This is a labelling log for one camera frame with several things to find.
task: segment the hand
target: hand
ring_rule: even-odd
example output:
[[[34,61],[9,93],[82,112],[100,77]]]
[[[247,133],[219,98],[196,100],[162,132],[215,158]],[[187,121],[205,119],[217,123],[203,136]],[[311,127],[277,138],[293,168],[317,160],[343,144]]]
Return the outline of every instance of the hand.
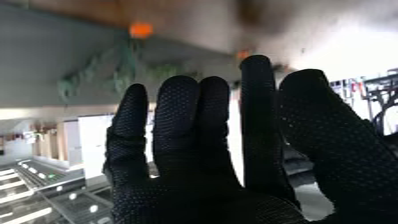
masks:
[[[286,78],[277,104],[269,59],[251,57],[242,63],[242,71],[245,188],[237,180],[226,144],[226,81],[212,77],[197,84],[189,77],[173,77],[164,83],[153,130],[153,154],[160,171],[155,179],[148,175],[144,157],[148,97],[144,87],[134,85],[121,102],[107,141],[105,174],[114,189],[116,223],[308,223],[297,209],[281,165],[277,109],[286,139],[315,162],[320,187],[338,209],[324,223],[364,223],[356,222],[363,221],[363,217],[366,221],[382,216],[388,220],[395,210],[382,203],[388,202],[395,209],[398,191],[391,190],[396,190],[396,179],[386,178],[388,175],[382,176],[375,171],[363,174],[368,178],[363,179],[361,171],[350,169],[350,166],[356,167],[352,163],[364,166],[361,157],[352,157],[350,150],[368,158],[361,152],[364,146],[359,144],[359,148],[354,141],[366,138],[366,153],[373,150],[373,154],[380,155],[377,159],[373,157],[373,161],[364,160],[368,166],[375,161],[375,166],[388,162],[384,167],[391,173],[396,172],[398,165],[368,126],[364,128],[341,100],[325,91],[324,75],[308,70]],[[329,110],[333,113],[340,112],[336,123],[327,120],[333,116]],[[356,134],[357,139],[345,139],[345,143],[352,141],[348,146],[356,147],[336,149],[333,146],[338,143],[329,141],[329,132],[334,131],[329,126],[341,129],[341,120],[354,122],[356,131],[363,134]],[[382,181],[379,187],[368,184],[375,178]],[[384,194],[393,197],[379,198],[370,195],[375,189],[386,190]]]

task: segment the finger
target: finger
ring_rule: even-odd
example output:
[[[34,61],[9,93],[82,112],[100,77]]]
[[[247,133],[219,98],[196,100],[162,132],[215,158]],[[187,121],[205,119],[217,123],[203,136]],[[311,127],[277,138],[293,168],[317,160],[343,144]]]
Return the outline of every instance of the finger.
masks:
[[[146,88],[135,84],[125,94],[107,136],[105,174],[114,185],[146,180]]]
[[[283,169],[276,78],[269,58],[251,56],[240,68],[245,187],[299,204]]]
[[[189,173],[197,167],[196,111],[199,84],[187,76],[173,77],[160,88],[155,110],[153,156],[160,176]]]
[[[286,77],[279,102],[285,137],[315,162],[317,181],[336,210],[388,211],[398,203],[396,157],[320,70]]]
[[[237,180],[228,151],[229,86],[219,77],[201,81],[197,106],[197,145],[205,157],[205,169],[210,175]]]

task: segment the ceiling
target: ceiling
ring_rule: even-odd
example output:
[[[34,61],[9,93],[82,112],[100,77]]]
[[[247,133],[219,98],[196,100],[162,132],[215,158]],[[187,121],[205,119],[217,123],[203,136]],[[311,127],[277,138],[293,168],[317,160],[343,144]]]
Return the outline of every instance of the ceiling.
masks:
[[[398,67],[396,0],[30,0],[30,7],[157,34],[224,53],[251,48],[331,79]]]
[[[126,38],[126,31],[119,28],[0,4],[0,108],[64,106],[57,91],[59,79],[84,67],[93,55]],[[224,62],[233,59],[224,53],[157,36],[146,40],[142,51],[149,64],[178,62],[187,71],[197,70],[212,59]],[[68,105],[119,102],[118,94],[103,87],[118,57],[110,55],[96,79],[82,84],[78,96]],[[135,81],[146,84],[155,100],[160,79],[139,73]]]

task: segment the textured glove fabric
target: textured glove fabric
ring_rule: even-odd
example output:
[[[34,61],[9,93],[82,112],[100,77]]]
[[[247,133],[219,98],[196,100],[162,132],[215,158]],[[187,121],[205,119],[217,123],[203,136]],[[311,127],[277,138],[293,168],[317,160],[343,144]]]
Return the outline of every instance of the textured glove fabric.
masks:
[[[226,81],[173,77],[160,88],[153,155],[144,162],[146,91],[132,86],[109,128],[105,174],[116,223],[306,223],[292,203],[238,183],[228,152]]]
[[[336,207],[324,222],[398,223],[398,159],[322,71],[286,77],[279,111],[285,137],[315,162],[320,189]]]
[[[240,68],[245,187],[254,192],[276,195],[299,206],[283,168],[276,77],[269,58],[261,55],[249,57]]]
[[[283,137],[315,162],[322,191],[334,202],[327,223],[396,223],[396,157],[327,87],[322,73],[293,73],[276,95],[270,61],[242,63],[245,187],[228,151],[229,87],[173,77],[160,88],[151,179],[144,156],[148,96],[126,91],[109,128],[105,174],[114,222],[135,224],[306,224],[283,170]]]

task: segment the orange light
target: orange light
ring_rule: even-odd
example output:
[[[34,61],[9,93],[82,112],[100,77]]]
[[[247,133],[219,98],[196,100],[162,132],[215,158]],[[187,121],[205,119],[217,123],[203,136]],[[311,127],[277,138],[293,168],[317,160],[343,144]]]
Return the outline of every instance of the orange light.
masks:
[[[247,50],[244,50],[244,51],[240,51],[240,52],[237,53],[237,58],[242,59],[242,60],[244,60],[249,56],[251,56],[251,52],[249,52]]]
[[[148,38],[153,35],[153,25],[149,23],[134,23],[130,25],[130,35],[134,38]]]

